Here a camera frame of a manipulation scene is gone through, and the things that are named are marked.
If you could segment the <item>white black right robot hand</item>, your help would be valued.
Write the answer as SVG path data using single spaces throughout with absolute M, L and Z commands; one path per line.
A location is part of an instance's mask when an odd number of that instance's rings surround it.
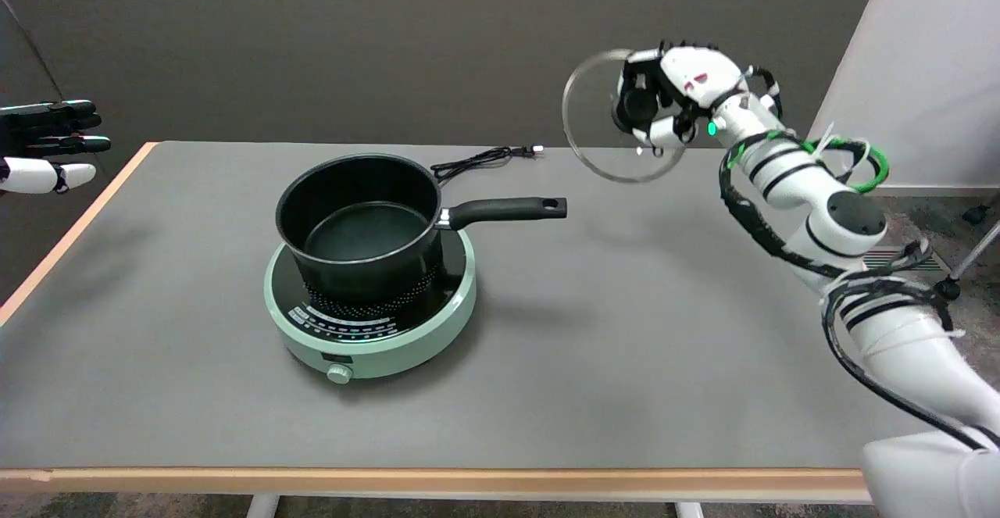
M 745 74 L 715 45 L 681 42 L 626 52 L 612 112 L 614 125 L 649 145 L 688 145 L 697 122 L 726 99 L 749 91 Z

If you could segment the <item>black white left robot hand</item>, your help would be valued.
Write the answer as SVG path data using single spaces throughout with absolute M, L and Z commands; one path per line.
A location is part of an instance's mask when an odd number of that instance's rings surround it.
M 93 163 L 58 162 L 54 157 L 97 154 L 111 149 L 104 136 L 86 130 L 102 123 L 89 99 L 3 106 L 1 188 L 4 193 L 65 194 L 97 175 Z

